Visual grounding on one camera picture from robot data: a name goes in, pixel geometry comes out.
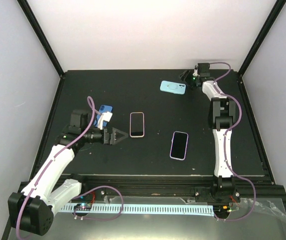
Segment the light blue phone case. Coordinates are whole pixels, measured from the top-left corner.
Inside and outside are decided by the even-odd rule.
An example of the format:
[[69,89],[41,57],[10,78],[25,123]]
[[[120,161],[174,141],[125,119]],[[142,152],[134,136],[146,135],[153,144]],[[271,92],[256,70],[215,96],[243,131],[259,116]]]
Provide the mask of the light blue phone case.
[[186,85],[183,83],[176,83],[163,80],[160,85],[160,90],[166,93],[172,93],[176,95],[183,95],[186,91]]

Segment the blue phone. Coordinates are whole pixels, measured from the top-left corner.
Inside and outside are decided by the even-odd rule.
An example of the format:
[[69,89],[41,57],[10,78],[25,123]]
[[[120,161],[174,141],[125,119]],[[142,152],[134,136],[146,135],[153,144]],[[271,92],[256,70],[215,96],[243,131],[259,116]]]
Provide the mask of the blue phone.
[[98,127],[97,127],[97,121],[98,121],[98,119],[100,118],[101,113],[104,113],[104,112],[111,112],[111,113],[112,113],[112,109],[113,109],[112,106],[109,106],[109,105],[101,105],[100,109],[96,111],[97,116],[96,116],[96,120],[95,120],[95,122],[94,122],[93,125],[94,125],[96,128],[98,128]]

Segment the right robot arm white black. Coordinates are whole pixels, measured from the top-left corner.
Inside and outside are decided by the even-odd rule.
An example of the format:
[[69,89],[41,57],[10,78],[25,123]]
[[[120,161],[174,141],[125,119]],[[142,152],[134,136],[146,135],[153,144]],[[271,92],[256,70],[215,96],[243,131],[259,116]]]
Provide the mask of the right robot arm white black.
[[214,202],[228,201],[235,192],[230,142],[232,126],[237,122],[236,102],[220,89],[212,77],[202,77],[192,70],[185,70],[179,78],[191,89],[200,87],[210,100],[208,125],[215,143],[215,168],[209,192]]

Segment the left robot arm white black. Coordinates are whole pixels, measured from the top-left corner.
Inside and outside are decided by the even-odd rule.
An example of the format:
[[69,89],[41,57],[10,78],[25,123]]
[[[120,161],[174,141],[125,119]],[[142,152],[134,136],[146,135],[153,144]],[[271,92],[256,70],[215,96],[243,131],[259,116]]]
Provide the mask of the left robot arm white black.
[[96,125],[94,114],[74,110],[70,123],[56,138],[51,152],[35,177],[21,192],[14,192],[8,199],[10,223],[16,233],[26,231],[43,236],[53,223],[54,216],[69,201],[77,197],[86,199],[90,187],[81,178],[70,178],[54,188],[64,169],[85,144],[100,143],[115,145],[126,139],[128,134],[116,128],[106,128],[111,112],[103,112]]

